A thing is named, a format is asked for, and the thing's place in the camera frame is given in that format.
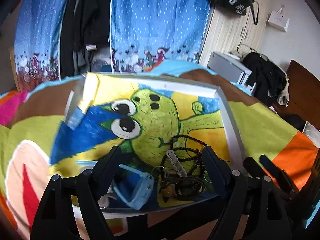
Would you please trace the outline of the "dark wooden headboard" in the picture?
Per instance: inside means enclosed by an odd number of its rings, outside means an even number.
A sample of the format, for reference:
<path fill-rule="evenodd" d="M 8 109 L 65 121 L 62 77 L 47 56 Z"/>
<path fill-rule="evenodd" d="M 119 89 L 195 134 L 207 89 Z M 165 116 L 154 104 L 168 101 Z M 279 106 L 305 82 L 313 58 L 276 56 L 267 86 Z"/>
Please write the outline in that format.
<path fill-rule="evenodd" d="M 274 103 L 274 109 L 282 117 L 297 114 L 319 129 L 319 79 L 295 60 L 290 62 L 286 73 L 290 99 L 287 106 Z"/>

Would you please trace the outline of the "black clothes pile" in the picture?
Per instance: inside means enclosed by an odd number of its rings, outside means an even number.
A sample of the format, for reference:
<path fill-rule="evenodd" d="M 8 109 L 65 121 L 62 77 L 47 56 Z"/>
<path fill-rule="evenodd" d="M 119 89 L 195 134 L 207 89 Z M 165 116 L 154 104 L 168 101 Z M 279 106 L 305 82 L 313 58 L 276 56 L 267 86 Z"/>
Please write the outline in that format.
<path fill-rule="evenodd" d="M 251 71 L 247 84 L 255 85 L 253 96 L 266 106 L 272 106 L 287 85 L 285 73 L 256 52 L 247 54 L 242 64 Z"/>

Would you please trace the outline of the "light blue kids watch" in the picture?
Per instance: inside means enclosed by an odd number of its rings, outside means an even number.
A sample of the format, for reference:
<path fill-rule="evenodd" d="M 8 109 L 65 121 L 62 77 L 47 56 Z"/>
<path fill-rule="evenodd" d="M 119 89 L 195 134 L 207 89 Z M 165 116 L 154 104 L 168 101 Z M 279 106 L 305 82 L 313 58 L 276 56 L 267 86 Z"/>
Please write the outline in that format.
<path fill-rule="evenodd" d="M 155 181 L 148 172 L 120 164 L 95 171 L 98 205 L 103 212 L 144 213 L 157 209 Z"/>

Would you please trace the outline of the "white small cabinet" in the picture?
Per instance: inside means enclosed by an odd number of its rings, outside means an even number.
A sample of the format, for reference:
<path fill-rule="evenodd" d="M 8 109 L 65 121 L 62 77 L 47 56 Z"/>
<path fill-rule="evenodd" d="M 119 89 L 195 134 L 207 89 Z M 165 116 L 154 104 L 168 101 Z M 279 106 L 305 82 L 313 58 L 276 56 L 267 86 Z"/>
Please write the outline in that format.
<path fill-rule="evenodd" d="M 245 67 L 239 60 L 215 51 L 208 61 L 208 68 L 219 74 L 224 79 L 245 86 L 252 71 Z"/>

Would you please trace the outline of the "white tray with frog picture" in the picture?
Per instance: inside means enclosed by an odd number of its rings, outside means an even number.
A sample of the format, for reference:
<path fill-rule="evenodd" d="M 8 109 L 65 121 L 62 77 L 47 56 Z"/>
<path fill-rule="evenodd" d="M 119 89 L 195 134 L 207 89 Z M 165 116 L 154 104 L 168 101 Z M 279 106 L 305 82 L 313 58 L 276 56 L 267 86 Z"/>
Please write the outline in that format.
<path fill-rule="evenodd" d="M 75 176 L 119 146 L 124 165 L 149 173 L 172 168 L 166 152 L 173 147 L 184 170 L 199 177 L 195 150 L 209 145 L 244 171 L 246 152 L 228 104 L 242 94 L 217 75 L 210 83 L 152 74 L 78 76 L 52 146 L 52 170 Z"/>

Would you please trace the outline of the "colourful cartoon bedspread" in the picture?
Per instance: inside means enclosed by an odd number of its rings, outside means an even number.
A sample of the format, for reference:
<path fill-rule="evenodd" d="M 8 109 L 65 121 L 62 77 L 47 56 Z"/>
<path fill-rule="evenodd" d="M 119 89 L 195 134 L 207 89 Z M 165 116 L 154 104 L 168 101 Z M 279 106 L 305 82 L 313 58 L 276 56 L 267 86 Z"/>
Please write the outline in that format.
<path fill-rule="evenodd" d="M 217 75 L 208 68 L 180 60 L 163 61 L 139 74 L 205 83 Z M 52 170 L 50 154 L 77 77 L 46 82 L 31 92 L 1 97 L 1 211 L 23 239 L 30 236 L 49 176 L 58 174 Z M 258 159 L 266 155 L 301 189 L 311 173 L 317 147 L 243 87 L 229 83 L 243 91 L 242 95 L 232 96 L 228 104 L 246 157 Z"/>

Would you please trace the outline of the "light wooden wardrobe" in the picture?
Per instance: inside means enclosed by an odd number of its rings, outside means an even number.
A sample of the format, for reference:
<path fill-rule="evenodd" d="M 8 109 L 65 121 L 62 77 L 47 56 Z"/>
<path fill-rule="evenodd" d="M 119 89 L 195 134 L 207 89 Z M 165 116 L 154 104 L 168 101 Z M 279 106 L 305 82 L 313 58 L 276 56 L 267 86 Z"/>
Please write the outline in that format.
<path fill-rule="evenodd" d="M 259 50 L 267 24 L 270 0 L 255 0 L 254 10 L 259 11 L 258 23 L 253 23 L 251 10 L 245 16 L 222 8 L 211 8 L 202 42 L 199 64 L 206 66 L 213 52 L 245 55 L 250 49 Z"/>

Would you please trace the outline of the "white paper bag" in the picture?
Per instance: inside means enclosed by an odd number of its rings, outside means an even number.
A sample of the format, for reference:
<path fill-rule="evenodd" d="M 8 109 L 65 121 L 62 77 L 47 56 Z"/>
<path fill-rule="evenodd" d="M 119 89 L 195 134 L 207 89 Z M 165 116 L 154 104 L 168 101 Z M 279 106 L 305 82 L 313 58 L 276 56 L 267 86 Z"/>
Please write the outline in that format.
<path fill-rule="evenodd" d="M 284 6 L 277 11 L 272 11 L 268 18 L 268 23 L 270 26 L 283 32 L 287 32 L 289 22 L 290 19 L 284 14 Z"/>

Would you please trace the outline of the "right blue dotted curtain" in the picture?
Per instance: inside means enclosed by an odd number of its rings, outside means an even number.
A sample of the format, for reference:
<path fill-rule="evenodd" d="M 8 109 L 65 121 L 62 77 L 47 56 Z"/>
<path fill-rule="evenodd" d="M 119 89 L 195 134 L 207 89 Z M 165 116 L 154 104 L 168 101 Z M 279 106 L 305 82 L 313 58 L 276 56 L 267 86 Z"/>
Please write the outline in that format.
<path fill-rule="evenodd" d="M 144 72 L 169 59 L 198 63 L 207 0 L 112 0 L 113 72 Z"/>

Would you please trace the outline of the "blue dotted curtain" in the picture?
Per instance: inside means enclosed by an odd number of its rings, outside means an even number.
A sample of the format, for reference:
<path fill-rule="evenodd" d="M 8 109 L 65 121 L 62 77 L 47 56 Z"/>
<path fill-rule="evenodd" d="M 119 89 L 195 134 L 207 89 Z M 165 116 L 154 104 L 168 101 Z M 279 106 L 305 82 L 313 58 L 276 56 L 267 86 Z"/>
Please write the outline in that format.
<path fill-rule="evenodd" d="M 112 0 L 113 72 L 144 72 L 169 59 L 198 63 L 207 0 Z"/>
<path fill-rule="evenodd" d="M 23 0 L 17 19 L 14 61 L 20 90 L 60 79 L 60 34 L 67 0 Z"/>

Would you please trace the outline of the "dark hanging clothes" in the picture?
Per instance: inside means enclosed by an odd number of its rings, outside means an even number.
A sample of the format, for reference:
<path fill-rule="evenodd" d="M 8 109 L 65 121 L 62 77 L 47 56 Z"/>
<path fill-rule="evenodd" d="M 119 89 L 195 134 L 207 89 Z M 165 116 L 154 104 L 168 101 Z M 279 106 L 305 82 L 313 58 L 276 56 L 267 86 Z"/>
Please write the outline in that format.
<path fill-rule="evenodd" d="M 60 35 L 62 78 L 89 72 L 94 52 L 108 47 L 111 0 L 67 0 Z"/>

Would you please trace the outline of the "left blue dotted curtain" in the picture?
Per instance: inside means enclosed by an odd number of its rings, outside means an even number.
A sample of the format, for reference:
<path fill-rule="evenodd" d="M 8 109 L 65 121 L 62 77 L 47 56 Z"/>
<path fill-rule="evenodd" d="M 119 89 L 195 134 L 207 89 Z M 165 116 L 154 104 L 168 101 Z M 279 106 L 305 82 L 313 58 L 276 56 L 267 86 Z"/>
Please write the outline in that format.
<path fill-rule="evenodd" d="M 67 0 L 23 0 L 17 19 L 14 61 L 20 90 L 60 79 L 60 34 Z"/>

